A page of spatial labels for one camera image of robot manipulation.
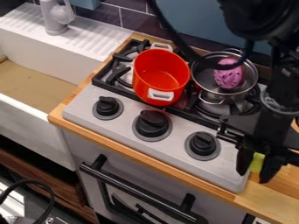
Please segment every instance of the stove knob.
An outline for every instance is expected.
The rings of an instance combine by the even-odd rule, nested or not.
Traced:
[[[143,110],[136,121],[136,130],[144,137],[160,137],[169,127],[166,115],[155,110]]]
[[[97,105],[96,112],[101,116],[112,116],[120,109],[118,101],[113,97],[101,96]]]
[[[216,151],[216,141],[213,135],[198,132],[190,141],[191,150],[199,156],[209,156]]]

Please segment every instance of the white faucet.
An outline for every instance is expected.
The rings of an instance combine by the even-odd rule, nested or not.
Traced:
[[[45,31],[49,35],[60,35],[67,31],[68,24],[74,21],[75,16],[69,0],[66,5],[59,5],[58,0],[40,0],[40,8],[45,20]]]

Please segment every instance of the black cable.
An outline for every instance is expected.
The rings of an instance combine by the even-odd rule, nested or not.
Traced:
[[[156,17],[162,24],[164,28],[167,29],[171,40],[173,43],[175,43],[186,55],[187,58],[190,60],[193,60],[205,67],[213,68],[213,69],[218,69],[218,70],[230,70],[235,67],[239,67],[243,65],[243,63],[247,60],[249,57],[250,53],[254,49],[254,42],[252,40],[246,40],[245,43],[245,48],[243,49],[243,54],[239,58],[239,60],[232,64],[232,65],[220,65],[218,64],[217,61],[210,60],[210,59],[205,59],[196,52],[194,52],[182,39],[181,37],[177,34],[177,31],[173,28],[173,26],[168,22],[168,20],[165,18],[163,13],[160,11],[158,6],[156,5],[156,0],[147,0],[149,7],[154,11],[156,14]]]
[[[13,190],[15,190],[19,186],[28,185],[28,184],[34,184],[34,185],[40,186],[43,189],[47,190],[50,194],[50,203],[49,203],[48,208],[43,212],[43,214],[36,221],[33,222],[33,224],[42,224],[42,222],[48,217],[48,215],[52,211],[52,209],[54,207],[54,203],[55,203],[55,194],[52,191],[51,187],[46,183],[43,183],[36,179],[24,179],[24,180],[18,181],[17,183],[9,186],[3,193],[0,194],[0,205],[2,205],[4,203],[6,198],[9,196],[9,194]]]

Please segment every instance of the pink ball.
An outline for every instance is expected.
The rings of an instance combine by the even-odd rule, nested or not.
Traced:
[[[222,59],[220,65],[232,65],[236,63],[236,59]],[[232,70],[215,70],[214,78],[217,84],[225,90],[234,90],[243,84],[243,70],[238,66]]]

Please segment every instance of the silver pot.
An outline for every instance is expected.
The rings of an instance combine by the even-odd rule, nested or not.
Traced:
[[[227,57],[240,58],[239,54],[230,51],[240,52],[235,49],[227,49],[224,52],[208,53],[203,57],[215,61],[220,61]],[[198,96],[199,99],[209,104],[234,104],[235,102],[244,100],[250,90],[257,84],[259,74],[254,63],[248,59],[244,62],[243,67],[243,84],[233,91],[227,91],[219,87],[214,80],[214,69],[205,69],[200,64],[193,63],[191,66],[191,77],[201,88]]]

